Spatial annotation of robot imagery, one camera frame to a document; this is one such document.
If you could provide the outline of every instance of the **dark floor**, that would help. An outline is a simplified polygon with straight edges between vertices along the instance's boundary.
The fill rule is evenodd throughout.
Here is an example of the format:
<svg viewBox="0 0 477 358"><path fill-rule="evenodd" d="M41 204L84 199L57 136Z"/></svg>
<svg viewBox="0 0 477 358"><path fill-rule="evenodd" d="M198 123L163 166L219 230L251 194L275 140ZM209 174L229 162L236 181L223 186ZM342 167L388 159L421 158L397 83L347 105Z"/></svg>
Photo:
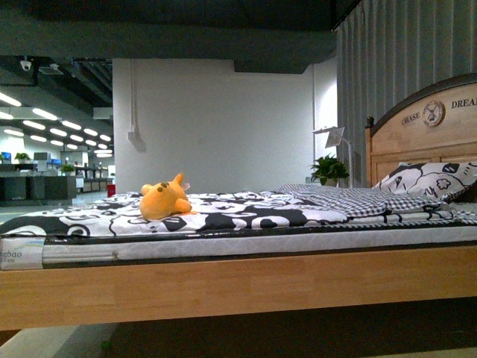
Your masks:
<svg viewBox="0 0 477 358"><path fill-rule="evenodd" d="M477 347L477 298L123 323L102 358L353 358Z"/></svg>

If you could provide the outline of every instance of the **plant on desk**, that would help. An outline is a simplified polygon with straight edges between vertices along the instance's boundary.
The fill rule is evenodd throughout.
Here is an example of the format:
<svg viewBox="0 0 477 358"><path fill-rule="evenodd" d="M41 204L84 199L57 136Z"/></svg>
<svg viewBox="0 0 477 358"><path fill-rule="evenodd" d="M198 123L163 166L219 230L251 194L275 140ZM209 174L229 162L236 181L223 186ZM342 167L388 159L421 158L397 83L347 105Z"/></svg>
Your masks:
<svg viewBox="0 0 477 358"><path fill-rule="evenodd" d="M17 153L15 159L18 160L18 163L23 164L30 160L30 156L27 153Z"/></svg>
<svg viewBox="0 0 477 358"><path fill-rule="evenodd" d="M320 180L321 185L336 185L339 179L345 179L350 176L344 163L330 154L325 157L319 157L312 165L312 181Z"/></svg>
<svg viewBox="0 0 477 358"><path fill-rule="evenodd" d="M72 166L71 164L63 164L61 167L60 167L60 170L62 173L73 173L73 172L76 172L76 168L74 166Z"/></svg>

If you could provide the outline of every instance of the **stuffed toy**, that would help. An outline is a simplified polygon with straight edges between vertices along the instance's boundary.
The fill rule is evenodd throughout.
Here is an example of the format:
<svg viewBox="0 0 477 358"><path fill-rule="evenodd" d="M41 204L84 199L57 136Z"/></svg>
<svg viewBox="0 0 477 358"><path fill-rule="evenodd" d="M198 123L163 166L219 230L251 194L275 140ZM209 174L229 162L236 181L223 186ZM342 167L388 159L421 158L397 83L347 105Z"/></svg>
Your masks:
<svg viewBox="0 0 477 358"><path fill-rule="evenodd" d="M173 181L142 186L141 193L144 196L139 204L142 217L151 220L162 219L178 213L189 213L192 206L187 201L187 196L182 188L183 179L184 175L179 173Z"/></svg>

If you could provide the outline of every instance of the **patterned pillowcase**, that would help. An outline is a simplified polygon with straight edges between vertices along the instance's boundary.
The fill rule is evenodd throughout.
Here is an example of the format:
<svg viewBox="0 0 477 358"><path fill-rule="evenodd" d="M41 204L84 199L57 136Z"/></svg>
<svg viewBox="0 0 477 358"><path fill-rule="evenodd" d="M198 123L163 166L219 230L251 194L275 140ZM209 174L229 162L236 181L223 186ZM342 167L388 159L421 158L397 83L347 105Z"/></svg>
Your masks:
<svg viewBox="0 0 477 358"><path fill-rule="evenodd" d="M375 188L416 196L429 196L450 202L477 181L477 162L400 163Z"/></svg>

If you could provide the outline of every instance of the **green plant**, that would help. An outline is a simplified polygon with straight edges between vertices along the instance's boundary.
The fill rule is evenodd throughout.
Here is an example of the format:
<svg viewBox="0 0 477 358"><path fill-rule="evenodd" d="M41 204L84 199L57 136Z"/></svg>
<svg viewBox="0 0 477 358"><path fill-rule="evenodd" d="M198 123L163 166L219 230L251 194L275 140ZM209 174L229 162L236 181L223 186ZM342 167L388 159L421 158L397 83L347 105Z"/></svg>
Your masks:
<svg viewBox="0 0 477 358"><path fill-rule="evenodd" d="M30 156L26 153L17 153L15 155L15 159L18 159L18 160L30 160Z"/></svg>
<svg viewBox="0 0 477 358"><path fill-rule="evenodd" d="M76 169L74 166L72 166L71 164L63 164L61 167L60 167L60 170L63 172L63 173L71 173L71 172L74 172Z"/></svg>
<svg viewBox="0 0 477 358"><path fill-rule="evenodd" d="M320 179L321 185L325 185L328 179L338 181L338 179L348 178L350 176L343 162L332 157L330 154L325 157L319 157L315 162L316 164L311 166L314 170L312 173L312 181Z"/></svg>

